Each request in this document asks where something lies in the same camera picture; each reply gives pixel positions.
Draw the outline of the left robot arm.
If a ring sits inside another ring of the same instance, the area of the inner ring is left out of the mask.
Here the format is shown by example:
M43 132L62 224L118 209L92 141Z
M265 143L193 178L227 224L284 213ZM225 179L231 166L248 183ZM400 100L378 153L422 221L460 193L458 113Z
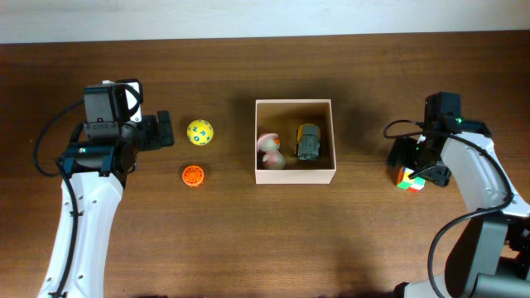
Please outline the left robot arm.
M62 179L60 222L41 297L101 297L113 217L137 154L174 144L167 111L142 115L138 79L84 88L86 119L56 159Z

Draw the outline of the orange ribbed plastic ball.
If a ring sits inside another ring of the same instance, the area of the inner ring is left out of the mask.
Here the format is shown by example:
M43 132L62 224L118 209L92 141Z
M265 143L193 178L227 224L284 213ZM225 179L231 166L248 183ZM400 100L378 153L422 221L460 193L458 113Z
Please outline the orange ribbed plastic ball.
M204 182L205 173L200 166L191 165L182 171L181 178L189 187L199 187Z

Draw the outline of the grey and yellow toy truck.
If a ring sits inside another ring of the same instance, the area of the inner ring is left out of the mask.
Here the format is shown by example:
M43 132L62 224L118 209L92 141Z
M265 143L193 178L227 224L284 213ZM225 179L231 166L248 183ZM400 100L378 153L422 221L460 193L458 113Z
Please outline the grey and yellow toy truck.
M295 154L300 160L316 161L320 157L320 127L302 124L296 131Z

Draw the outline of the yellow ball with blue letters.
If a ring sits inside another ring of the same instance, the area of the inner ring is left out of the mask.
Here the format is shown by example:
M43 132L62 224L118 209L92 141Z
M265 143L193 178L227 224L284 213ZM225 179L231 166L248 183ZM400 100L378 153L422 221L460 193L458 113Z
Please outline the yellow ball with blue letters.
M214 136L213 126L204 119L192 121L186 129L188 140L196 146L209 144Z

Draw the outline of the pink and white duck toy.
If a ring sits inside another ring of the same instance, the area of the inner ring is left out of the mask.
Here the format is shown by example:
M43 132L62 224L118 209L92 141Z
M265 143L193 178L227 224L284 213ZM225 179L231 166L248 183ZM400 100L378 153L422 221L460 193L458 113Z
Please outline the pink and white duck toy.
M266 170L283 170L286 161L279 151L280 140L276 133L264 133L257 140L257 152L261 152L262 164Z

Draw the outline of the multicoloured puzzle cube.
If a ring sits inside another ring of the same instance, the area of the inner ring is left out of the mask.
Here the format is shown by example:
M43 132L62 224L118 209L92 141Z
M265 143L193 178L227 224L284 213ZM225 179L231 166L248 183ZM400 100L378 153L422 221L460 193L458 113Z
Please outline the multicoloured puzzle cube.
M412 178L413 170L402 167L398 172L396 186L399 189L417 193L425 186L425 180L421 177Z

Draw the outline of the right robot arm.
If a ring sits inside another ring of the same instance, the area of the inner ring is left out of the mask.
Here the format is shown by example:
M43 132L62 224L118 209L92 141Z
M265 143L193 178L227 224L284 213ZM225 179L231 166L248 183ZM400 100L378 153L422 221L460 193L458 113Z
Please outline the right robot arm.
M433 238L428 278L403 282L396 297L527 297L529 205L508 178L485 123L461 115L460 95L426 98L418 132L394 141L387 164L397 186L411 192L426 182L455 180L468 210Z

